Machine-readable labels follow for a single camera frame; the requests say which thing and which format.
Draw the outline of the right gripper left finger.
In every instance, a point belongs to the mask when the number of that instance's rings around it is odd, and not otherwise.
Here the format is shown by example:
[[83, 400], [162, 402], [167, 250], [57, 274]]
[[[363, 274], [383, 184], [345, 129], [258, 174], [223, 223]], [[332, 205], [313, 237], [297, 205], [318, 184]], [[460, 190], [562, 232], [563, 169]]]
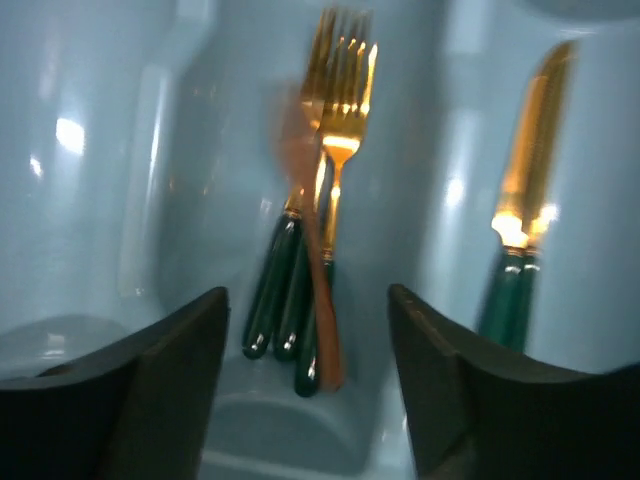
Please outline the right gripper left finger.
[[[1, 338], [1, 475], [5, 479], [194, 479], [229, 326], [213, 288], [167, 317], [113, 337], [79, 315]], [[105, 346], [69, 359], [65, 340]]]

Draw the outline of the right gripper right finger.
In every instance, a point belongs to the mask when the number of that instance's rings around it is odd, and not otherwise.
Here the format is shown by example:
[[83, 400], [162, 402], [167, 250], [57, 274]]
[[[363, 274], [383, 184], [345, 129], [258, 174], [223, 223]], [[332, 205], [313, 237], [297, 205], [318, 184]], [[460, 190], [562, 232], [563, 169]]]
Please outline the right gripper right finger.
[[639, 368], [588, 374], [482, 338], [400, 284], [388, 319], [421, 479], [635, 479]]

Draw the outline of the gold knife green handle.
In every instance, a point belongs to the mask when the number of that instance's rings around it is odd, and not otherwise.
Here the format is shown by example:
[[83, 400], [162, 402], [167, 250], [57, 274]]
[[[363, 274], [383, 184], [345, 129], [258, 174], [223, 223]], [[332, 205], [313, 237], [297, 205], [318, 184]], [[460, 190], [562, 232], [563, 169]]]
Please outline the gold knife green handle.
[[556, 45], [536, 74], [535, 115], [528, 151], [529, 172], [522, 222], [527, 245], [511, 313], [513, 331], [509, 339], [509, 347], [518, 352], [525, 349], [535, 282], [541, 269], [542, 242], [554, 217], [553, 209], [547, 205], [547, 190], [577, 45], [576, 40]]
[[478, 322], [478, 333], [515, 351], [524, 348], [528, 315], [520, 312], [524, 296], [526, 249], [525, 194], [531, 168], [531, 136], [536, 108], [523, 103], [514, 130], [511, 153], [501, 183], [491, 228], [500, 240]]

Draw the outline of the rose gold fork all metal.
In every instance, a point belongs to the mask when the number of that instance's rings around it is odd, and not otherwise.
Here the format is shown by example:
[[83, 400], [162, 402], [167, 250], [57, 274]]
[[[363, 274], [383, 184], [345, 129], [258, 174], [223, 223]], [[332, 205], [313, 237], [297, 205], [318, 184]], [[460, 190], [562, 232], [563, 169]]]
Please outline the rose gold fork all metal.
[[333, 393], [343, 386], [345, 369], [332, 294], [321, 254], [318, 217], [314, 211], [320, 144], [303, 111], [300, 86], [287, 81], [278, 87], [277, 93], [275, 110], [280, 118], [274, 136], [275, 145], [291, 185], [302, 192], [301, 216], [313, 282], [320, 385], [323, 390]]

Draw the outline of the rose gold fork green handle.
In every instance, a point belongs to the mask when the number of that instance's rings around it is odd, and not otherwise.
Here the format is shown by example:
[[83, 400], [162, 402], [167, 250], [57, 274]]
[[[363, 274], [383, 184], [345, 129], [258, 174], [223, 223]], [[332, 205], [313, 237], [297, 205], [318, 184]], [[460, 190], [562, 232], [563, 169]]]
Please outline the rose gold fork green handle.
[[[362, 76], [363, 69], [375, 70], [377, 46], [369, 41], [371, 30], [369, 11], [351, 12], [327, 8], [322, 12], [314, 36], [310, 58], [300, 90], [302, 110], [316, 140], [331, 140], [326, 134], [333, 119], [367, 119], [373, 79]], [[315, 286], [309, 265], [306, 227], [309, 211], [319, 208], [327, 169], [327, 152], [317, 146], [311, 166], [314, 183], [298, 185], [285, 206], [285, 214], [296, 223], [300, 239], [297, 242], [295, 265], [292, 267], [285, 297], [283, 316], [276, 337], [275, 355], [282, 361], [293, 359], [302, 347], [302, 340], [314, 338]]]

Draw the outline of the blue plastic cutlery tray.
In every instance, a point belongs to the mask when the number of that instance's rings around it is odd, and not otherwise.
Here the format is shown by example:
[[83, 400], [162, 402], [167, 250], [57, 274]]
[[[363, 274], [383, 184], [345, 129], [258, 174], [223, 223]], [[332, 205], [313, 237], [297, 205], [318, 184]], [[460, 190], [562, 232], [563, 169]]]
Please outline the blue plastic cutlery tray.
[[357, 1], [379, 46], [367, 136], [342, 180], [334, 301], [347, 381], [293, 390], [241, 338], [288, 194], [279, 85], [320, 1], [1, 5], [1, 369], [34, 372], [229, 292], [202, 479], [413, 479], [387, 319], [400, 283], [474, 327], [490, 222], [528, 82], [575, 57], [543, 204], [526, 351], [607, 372], [639, 359], [639, 5]]

